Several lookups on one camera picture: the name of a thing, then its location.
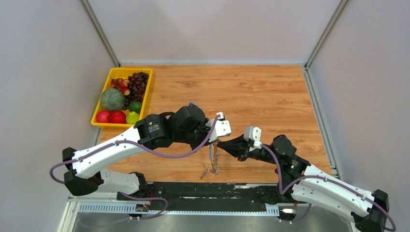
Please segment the silver crescent key organizer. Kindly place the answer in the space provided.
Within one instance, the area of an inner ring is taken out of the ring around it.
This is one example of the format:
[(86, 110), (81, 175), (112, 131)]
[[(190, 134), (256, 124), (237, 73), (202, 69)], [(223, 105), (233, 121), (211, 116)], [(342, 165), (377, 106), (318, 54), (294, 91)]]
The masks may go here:
[(220, 171), (220, 166), (219, 166), (219, 150), (218, 150), (218, 143), (220, 140), (216, 140), (212, 144), (209, 145), (209, 158), (211, 162), (211, 170), (210, 172), (214, 175), (218, 175)]

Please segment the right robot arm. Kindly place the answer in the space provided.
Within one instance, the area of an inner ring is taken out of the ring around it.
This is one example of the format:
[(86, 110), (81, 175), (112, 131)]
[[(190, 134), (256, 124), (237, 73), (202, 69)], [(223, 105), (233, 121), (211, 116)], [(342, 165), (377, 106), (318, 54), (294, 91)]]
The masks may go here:
[(276, 165), (276, 195), (279, 200), (294, 200), (319, 206), (354, 223), (361, 232), (395, 231), (386, 227), (388, 194), (380, 189), (369, 191), (335, 178), (299, 157), (297, 149), (283, 134), (270, 145), (252, 141), (244, 135), (220, 142), (218, 148), (239, 161), (255, 159)]

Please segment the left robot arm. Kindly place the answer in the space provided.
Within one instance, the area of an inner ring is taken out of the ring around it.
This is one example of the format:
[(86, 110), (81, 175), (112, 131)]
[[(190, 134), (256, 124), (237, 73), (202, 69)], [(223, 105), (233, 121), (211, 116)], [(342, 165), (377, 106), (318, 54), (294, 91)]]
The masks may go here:
[(159, 157), (179, 159), (192, 155), (209, 144), (217, 120), (209, 120), (194, 105), (177, 112), (150, 114), (120, 135), (84, 150), (66, 148), (63, 184), (74, 196), (96, 191), (118, 191), (136, 200), (147, 196), (143, 174), (124, 174), (107, 169), (132, 155), (149, 152)]

